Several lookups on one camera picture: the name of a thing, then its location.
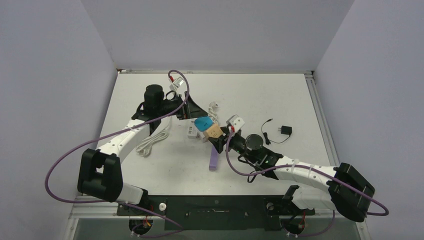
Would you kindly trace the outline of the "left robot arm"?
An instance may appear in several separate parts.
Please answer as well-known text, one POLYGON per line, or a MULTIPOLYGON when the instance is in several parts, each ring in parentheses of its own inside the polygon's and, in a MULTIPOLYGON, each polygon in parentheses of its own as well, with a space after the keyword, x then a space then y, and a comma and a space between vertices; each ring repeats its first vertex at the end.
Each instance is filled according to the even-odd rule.
POLYGON ((149 208, 148 191, 125 183, 121 164, 141 141, 154 133, 161 124, 162 116, 187 120, 208 115, 188 93, 185 97, 186 101, 175 93, 172 99, 167 99, 162 86, 148 85, 144 101, 126 127, 98 149, 83 152, 77 190, 107 202, 127 202, 136 215, 145 214, 149 208))

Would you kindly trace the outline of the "white power strip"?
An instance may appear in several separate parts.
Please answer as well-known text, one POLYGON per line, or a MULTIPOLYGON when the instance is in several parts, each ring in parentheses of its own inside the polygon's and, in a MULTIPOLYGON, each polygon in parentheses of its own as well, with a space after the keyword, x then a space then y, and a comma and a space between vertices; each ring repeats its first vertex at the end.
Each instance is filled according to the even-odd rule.
POLYGON ((189 139, 196 139, 196 138, 199 137, 199 132, 198 132, 198 130, 197 130, 197 128, 195 126, 190 125, 187 128, 187 137, 189 139))

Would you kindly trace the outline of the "blue plug cube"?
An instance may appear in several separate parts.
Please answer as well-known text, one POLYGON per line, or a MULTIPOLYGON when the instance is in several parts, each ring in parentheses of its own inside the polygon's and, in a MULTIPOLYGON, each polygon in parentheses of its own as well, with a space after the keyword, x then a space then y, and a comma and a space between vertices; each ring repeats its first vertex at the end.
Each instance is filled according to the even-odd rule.
POLYGON ((214 124, 214 121, 209 116, 199 117, 194 121, 194 126, 199 132, 204 132, 214 124))

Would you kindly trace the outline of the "orange plug cube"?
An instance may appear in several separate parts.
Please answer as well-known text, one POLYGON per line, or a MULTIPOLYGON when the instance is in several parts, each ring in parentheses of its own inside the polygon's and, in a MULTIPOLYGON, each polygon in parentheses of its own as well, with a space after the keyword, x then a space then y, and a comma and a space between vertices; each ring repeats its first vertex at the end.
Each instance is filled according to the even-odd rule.
POLYGON ((208 129, 204 130, 202 133, 207 140, 209 138, 217 139, 224 134, 221 127, 217 123, 214 123, 208 129))

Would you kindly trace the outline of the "white plug adapter with sticker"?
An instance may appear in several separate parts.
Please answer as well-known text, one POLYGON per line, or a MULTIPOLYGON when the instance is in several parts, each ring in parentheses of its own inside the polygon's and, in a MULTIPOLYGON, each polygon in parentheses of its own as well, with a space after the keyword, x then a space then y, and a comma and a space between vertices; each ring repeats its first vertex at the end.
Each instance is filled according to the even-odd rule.
POLYGON ((208 137, 207 137, 207 136, 205 136, 203 132, 199 132, 199 139, 200 139, 203 143, 205 143, 205 142, 207 142, 207 141, 208 141, 208 137))

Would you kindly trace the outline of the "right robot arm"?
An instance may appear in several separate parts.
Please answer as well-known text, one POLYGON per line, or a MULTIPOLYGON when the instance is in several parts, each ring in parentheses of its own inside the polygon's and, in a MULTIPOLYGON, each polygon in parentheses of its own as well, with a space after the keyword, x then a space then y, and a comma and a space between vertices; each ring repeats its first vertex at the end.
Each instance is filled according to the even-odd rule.
POLYGON ((224 150, 237 152, 242 163, 260 175, 306 185, 305 192, 295 190, 294 194, 283 199, 282 207, 289 214, 304 209, 328 209, 359 223, 369 215, 375 188, 348 163, 322 166, 301 162, 266 148, 257 134, 244 138, 239 133, 232 137, 224 133, 218 138, 210 137, 208 141, 218 153, 224 150))

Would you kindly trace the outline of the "purple power strip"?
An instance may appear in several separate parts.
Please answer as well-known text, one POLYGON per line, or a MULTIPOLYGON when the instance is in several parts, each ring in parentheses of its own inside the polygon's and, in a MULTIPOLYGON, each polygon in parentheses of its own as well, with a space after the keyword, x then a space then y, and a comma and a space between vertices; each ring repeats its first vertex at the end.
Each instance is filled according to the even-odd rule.
POLYGON ((210 159, 208 164, 209 171, 216 171, 218 169, 220 154, 217 152, 214 146, 211 148, 210 159))

